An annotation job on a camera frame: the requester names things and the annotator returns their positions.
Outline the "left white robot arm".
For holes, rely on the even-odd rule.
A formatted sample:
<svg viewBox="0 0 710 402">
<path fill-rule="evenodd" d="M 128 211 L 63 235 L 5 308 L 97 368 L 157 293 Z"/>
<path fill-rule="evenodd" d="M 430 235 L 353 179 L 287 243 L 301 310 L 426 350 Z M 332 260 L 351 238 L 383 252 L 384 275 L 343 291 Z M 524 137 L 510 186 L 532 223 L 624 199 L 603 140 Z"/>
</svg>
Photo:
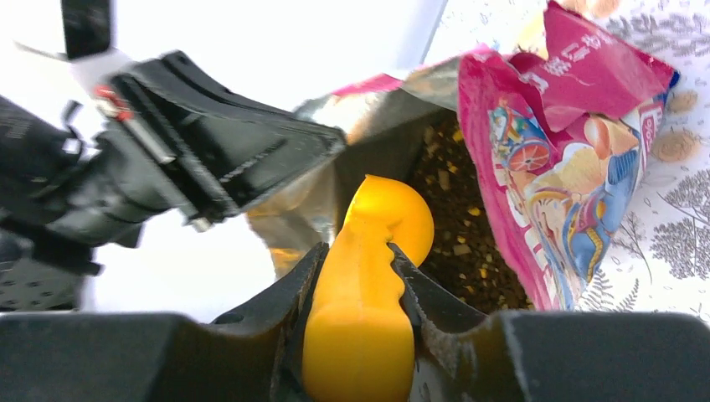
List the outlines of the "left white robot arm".
<svg viewBox="0 0 710 402">
<path fill-rule="evenodd" d="M 1 100 L 1 308 L 64 304 L 63 271 L 94 276 L 96 248 L 137 246 L 142 226 L 171 209 L 204 232 L 262 204 L 346 146 L 336 127 L 235 94 L 183 52 L 130 63 L 92 90 L 105 118 L 98 152 Z"/>
</svg>

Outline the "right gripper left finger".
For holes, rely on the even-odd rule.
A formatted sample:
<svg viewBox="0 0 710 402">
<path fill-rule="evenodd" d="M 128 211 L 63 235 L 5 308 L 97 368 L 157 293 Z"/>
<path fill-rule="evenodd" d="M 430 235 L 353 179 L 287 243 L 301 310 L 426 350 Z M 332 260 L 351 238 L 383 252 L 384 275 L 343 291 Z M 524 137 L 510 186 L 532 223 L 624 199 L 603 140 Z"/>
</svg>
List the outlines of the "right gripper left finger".
<svg viewBox="0 0 710 402">
<path fill-rule="evenodd" d="M 306 319 L 329 245 L 314 245 L 274 284 L 213 320 L 239 339 L 236 388 L 247 401 L 310 401 L 301 374 Z"/>
</svg>

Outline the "orange plastic scoop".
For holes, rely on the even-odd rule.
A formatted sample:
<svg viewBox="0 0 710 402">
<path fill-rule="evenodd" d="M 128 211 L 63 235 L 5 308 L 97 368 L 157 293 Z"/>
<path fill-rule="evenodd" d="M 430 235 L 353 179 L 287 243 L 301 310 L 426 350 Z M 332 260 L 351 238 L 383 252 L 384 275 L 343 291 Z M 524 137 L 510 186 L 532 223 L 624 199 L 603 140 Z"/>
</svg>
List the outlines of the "orange plastic scoop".
<svg viewBox="0 0 710 402">
<path fill-rule="evenodd" d="M 420 266 L 434 221 L 409 185 L 368 175 L 348 207 L 314 290 L 302 378 L 315 401 L 405 401 L 414 376 L 414 331 L 400 305 L 397 245 Z"/>
</svg>

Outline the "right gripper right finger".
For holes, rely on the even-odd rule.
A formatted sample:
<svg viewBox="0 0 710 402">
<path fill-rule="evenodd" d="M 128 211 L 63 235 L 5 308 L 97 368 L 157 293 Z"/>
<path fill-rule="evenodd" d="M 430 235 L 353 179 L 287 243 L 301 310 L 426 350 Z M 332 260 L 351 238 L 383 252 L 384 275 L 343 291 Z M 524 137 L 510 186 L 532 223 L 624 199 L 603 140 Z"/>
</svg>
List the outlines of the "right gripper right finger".
<svg viewBox="0 0 710 402">
<path fill-rule="evenodd" d="M 500 326 L 422 273 L 395 244 L 392 268 L 414 328 L 410 401 L 498 401 Z"/>
</svg>

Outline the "pink pet food bag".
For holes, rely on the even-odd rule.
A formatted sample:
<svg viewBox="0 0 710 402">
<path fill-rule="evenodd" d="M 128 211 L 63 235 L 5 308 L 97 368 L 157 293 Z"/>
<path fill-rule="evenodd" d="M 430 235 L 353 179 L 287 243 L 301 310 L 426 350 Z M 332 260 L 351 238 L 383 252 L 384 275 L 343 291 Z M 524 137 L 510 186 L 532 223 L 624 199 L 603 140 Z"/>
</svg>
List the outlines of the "pink pet food bag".
<svg viewBox="0 0 710 402">
<path fill-rule="evenodd" d="M 573 309 L 630 230 L 666 93 L 663 61 L 552 1 L 510 54 L 480 47 L 306 103 L 347 150 L 250 212 L 284 276 L 383 199 L 394 242 L 464 301 Z"/>
</svg>

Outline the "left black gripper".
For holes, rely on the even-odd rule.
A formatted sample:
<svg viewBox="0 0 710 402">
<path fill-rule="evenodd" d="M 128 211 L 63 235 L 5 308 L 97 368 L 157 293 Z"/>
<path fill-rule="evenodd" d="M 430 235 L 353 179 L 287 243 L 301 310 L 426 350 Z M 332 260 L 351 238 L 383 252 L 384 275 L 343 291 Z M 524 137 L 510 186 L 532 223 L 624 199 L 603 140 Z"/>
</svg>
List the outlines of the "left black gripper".
<svg viewBox="0 0 710 402">
<path fill-rule="evenodd" d="M 342 130 L 238 95 L 185 53 L 129 64 L 108 80 L 109 116 L 146 155 L 160 192 L 192 224 L 260 204 L 342 152 Z M 97 138 L 87 156 L 69 102 L 56 127 L 1 102 L 1 224 L 97 247 L 136 248 L 145 221 L 170 205 L 140 153 Z"/>
</svg>

